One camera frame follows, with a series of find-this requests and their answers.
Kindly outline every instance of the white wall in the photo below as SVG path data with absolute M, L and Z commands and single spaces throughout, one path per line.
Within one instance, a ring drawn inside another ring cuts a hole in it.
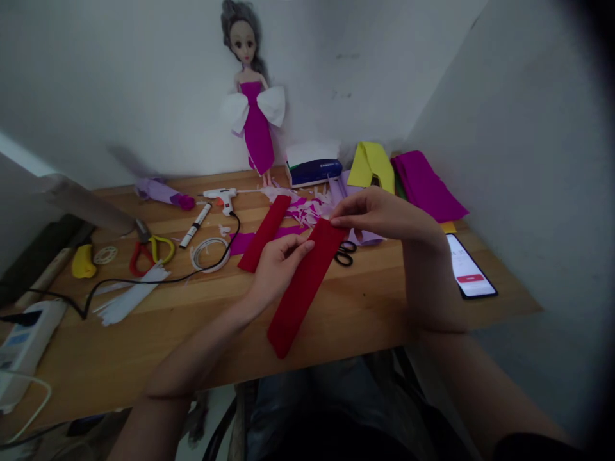
M 582 437 L 612 324 L 612 94 L 583 16 L 563 4 L 490 0 L 407 146 L 424 151 L 547 311 L 478 337 Z
M 380 140 L 390 150 L 486 0 L 254 3 L 272 83 L 287 91 L 280 144 Z M 239 70 L 220 4 L 2 2 L 0 131 L 91 188 L 131 183 L 126 163 L 165 175 L 248 168 L 219 117 Z

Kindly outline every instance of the black scissors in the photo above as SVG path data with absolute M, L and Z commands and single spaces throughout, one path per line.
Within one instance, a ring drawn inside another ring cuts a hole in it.
M 352 256 L 350 256 L 350 254 L 354 253 L 356 250 L 357 245 L 355 245 L 349 240 L 345 240 L 340 244 L 340 249 L 337 253 L 335 253 L 335 257 L 333 259 L 335 259 L 335 261 L 337 261 L 337 263 L 341 264 L 342 266 L 352 266 L 354 260 L 352 259 Z

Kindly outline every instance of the red and yellow scissors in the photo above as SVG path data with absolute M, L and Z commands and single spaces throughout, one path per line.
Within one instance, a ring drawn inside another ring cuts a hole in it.
M 136 220 L 136 231 L 139 234 L 139 241 L 135 244 L 135 251 L 132 258 L 130 258 L 130 272 L 136 277 L 143 277 L 147 271 L 149 271 L 158 262 L 158 242 L 168 243 L 169 253 L 166 258 L 162 260 L 163 264 L 167 264 L 171 258 L 175 255 L 175 243 L 164 237 L 154 236 L 149 232 L 149 229 L 145 223 L 141 220 Z M 147 249 L 147 244 L 152 243 L 152 252 Z M 143 254 L 149 260 L 150 265 L 146 271 L 141 272 L 137 267 L 137 260 L 139 256 Z

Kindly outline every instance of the white bow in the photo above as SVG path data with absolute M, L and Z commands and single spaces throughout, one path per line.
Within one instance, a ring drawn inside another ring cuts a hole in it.
M 271 124 L 277 127 L 282 126 L 286 110 L 284 88 L 273 86 L 265 90 L 256 97 L 256 104 Z M 247 96 L 242 93 L 233 93 L 228 95 L 222 103 L 222 118 L 234 132 L 240 133 L 248 119 L 249 110 Z

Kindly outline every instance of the smartphone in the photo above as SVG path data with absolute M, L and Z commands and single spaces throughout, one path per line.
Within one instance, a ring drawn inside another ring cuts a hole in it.
M 450 255 L 453 260 L 453 273 L 461 296 L 464 299 L 485 298 L 497 296 L 498 291 L 476 265 L 472 256 L 453 234 L 447 234 Z

